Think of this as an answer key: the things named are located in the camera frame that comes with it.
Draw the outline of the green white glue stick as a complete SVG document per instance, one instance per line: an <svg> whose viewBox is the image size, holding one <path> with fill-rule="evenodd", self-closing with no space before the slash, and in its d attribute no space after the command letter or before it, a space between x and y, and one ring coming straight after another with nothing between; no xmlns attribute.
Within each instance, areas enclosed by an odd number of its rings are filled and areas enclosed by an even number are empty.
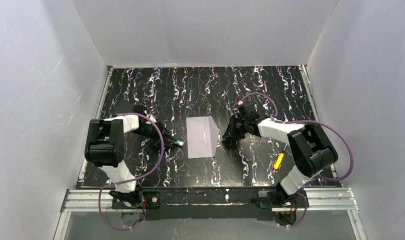
<svg viewBox="0 0 405 240"><path fill-rule="evenodd" d="M178 145L180 147L182 147L184 145L184 143L182 141L179 141L179 140L173 141L172 143L175 144L175 145Z"/></svg>

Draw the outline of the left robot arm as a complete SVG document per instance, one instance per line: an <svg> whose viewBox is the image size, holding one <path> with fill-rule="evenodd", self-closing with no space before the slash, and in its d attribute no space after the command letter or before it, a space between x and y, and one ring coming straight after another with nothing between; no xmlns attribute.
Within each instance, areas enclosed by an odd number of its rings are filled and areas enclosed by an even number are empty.
<svg viewBox="0 0 405 240"><path fill-rule="evenodd" d="M151 169L140 177L130 172L124 160L127 133L158 140L161 153L165 148L184 145L152 115L124 113L113 118L90 120L84 157L105 172L115 186L114 194L119 197L130 196L136 191L138 181L154 171Z"/></svg>

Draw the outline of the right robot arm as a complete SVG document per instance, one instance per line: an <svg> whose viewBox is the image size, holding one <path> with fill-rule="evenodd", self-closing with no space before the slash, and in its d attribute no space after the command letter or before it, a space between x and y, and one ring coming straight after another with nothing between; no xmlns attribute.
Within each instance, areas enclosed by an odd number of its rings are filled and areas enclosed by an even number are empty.
<svg viewBox="0 0 405 240"><path fill-rule="evenodd" d="M260 115L251 104L239 104L238 112L229 119L222 136L224 142L236 142L246 134L270 138L287 144L294 160L294 167L276 184L277 198L293 197L306 183L330 167L338 154L318 123L281 123Z"/></svg>

